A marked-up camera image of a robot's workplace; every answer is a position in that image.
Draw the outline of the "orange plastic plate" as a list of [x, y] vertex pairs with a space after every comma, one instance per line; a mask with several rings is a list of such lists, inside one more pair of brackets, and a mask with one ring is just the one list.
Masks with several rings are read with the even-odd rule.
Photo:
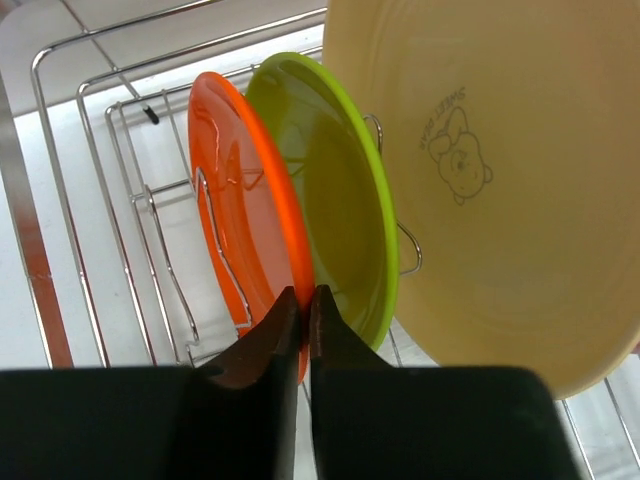
[[248, 99], [215, 72], [188, 102], [191, 174], [203, 233], [239, 336], [292, 287], [302, 312], [315, 289], [310, 241], [284, 160]]

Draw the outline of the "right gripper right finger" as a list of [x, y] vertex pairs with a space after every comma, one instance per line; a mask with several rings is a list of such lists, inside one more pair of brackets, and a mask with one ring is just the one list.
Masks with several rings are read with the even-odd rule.
[[322, 479], [576, 479], [547, 387], [516, 367], [394, 367], [310, 309], [312, 434]]

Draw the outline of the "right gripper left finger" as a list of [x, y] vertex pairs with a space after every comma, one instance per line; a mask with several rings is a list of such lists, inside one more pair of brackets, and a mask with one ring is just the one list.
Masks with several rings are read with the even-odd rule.
[[286, 288], [197, 367], [1, 375], [5, 479], [289, 479], [301, 311]]

